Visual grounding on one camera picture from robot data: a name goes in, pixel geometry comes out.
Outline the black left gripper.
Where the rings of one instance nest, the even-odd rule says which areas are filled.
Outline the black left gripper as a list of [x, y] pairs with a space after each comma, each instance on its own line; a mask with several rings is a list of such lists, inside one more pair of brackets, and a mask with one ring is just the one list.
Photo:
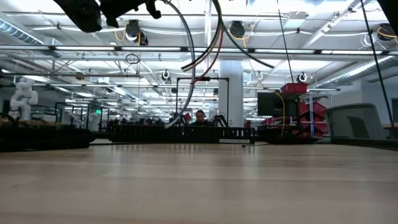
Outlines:
[[156, 0], [99, 0], [100, 10], [106, 18], [107, 25], [119, 27], [117, 18], [134, 10], [138, 11], [141, 4], [146, 5], [147, 12], [154, 18], [161, 18], [161, 12], [155, 7]]

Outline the black slotted cable duct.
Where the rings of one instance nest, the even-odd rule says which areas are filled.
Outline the black slotted cable duct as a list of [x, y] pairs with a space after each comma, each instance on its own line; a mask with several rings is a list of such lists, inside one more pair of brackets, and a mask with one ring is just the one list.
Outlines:
[[110, 140], [148, 144], [253, 144], [255, 138], [252, 128], [117, 125]]

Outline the overhead light bar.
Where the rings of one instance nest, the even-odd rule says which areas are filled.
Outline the overhead light bar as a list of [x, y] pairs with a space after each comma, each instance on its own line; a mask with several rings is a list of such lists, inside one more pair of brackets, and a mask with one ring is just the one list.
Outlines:
[[[189, 52], [189, 47], [116, 47], [116, 46], [54, 46], [54, 45], [0, 45], [0, 50], [59, 50], [59, 51], [118, 51], [118, 52]], [[243, 49], [250, 54], [294, 55], [372, 55], [371, 50], [318, 50], [318, 49]]]

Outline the person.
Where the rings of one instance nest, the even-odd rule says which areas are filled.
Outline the person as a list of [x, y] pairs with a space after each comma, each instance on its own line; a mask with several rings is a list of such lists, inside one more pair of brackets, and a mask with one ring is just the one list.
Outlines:
[[196, 121], [193, 122], [192, 126], [213, 126], [211, 122], [205, 119], [205, 113], [203, 110], [198, 110], [195, 113]]

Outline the white building column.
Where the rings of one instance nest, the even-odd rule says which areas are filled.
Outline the white building column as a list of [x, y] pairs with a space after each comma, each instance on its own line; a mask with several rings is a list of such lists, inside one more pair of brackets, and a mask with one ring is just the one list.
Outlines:
[[241, 60], [221, 60], [218, 111], [230, 127], [243, 127], [243, 67]]

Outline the black monitor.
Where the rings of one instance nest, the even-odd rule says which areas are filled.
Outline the black monitor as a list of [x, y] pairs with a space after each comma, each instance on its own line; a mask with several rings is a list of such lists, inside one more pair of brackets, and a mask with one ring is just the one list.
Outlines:
[[297, 103], [293, 94], [260, 92], [257, 94], [259, 116], [296, 116]]

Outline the red plastic bin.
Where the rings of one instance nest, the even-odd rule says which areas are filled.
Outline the red plastic bin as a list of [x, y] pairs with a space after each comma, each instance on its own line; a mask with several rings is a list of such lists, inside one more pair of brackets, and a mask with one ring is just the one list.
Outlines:
[[307, 83], [287, 83], [281, 88], [281, 92], [286, 94], [303, 94], [307, 92], [307, 87]]

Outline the red bin rack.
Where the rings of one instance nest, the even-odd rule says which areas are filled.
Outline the red bin rack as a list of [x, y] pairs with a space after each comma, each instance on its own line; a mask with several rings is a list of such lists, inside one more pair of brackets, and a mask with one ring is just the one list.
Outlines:
[[312, 108], [310, 106], [310, 103], [301, 102], [300, 104], [300, 120], [303, 130], [308, 136], [312, 134], [315, 137], [323, 137], [328, 134], [324, 114], [326, 108], [317, 102], [312, 103]]

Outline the black station frame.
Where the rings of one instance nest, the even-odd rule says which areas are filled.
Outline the black station frame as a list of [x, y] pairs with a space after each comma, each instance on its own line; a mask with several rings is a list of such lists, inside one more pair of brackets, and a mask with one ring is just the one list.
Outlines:
[[[177, 82], [176, 82], [177, 91], [176, 91], [176, 97], [175, 97], [175, 99], [176, 99], [175, 109], [176, 110], [178, 110], [178, 99], [179, 99], [179, 97], [178, 97], [178, 89], [179, 89], [178, 83], [179, 83], [180, 80], [189, 80], [189, 78], [187, 78], [187, 77], [177, 77]], [[226, 119], [224, 119], [223, 122], [224, 122], [224, 126], [228, 127], [229, 126], [229, 124], [228, 124], [228, 120], [229, 120], [229, 78], [218, 78], [218, 77], [213, 78], [213, 77], [206, 77], [206, 76], [204, 76], [204, 77], [194, 77], [193, 80], [192, 80], [193, 84], [189, 86], [190, 90], [188, 91], [187, 101], [186, 101], [185, 106], [182, 109], [182, 111], [184, 111], [186, 109], [186, 107], [189, 105], [190, 100], [192, 99], [192, 94], [193, 94], [193, 91], [195, 89], [196, 82], [208, 82], [208, 81], [211, 81], [211, 80], [217, 80], [217, 81], [224, 80], [227, 83], [227, 110], [226, 110]]]

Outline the silver spiral ceiling duct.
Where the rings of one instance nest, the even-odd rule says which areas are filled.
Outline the silver spiral ceiling duct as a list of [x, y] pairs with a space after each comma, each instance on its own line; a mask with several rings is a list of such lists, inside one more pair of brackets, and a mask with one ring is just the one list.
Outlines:
[[379, 58], [377, 61], [358, 62], [317, 81], [313, 84], [313, 87], [326, 88], [329, 86], [339, 86], [376, 73], [378, 68], [384, 70], [394, 66], [398, 66], [398, 56], [385, 56]]

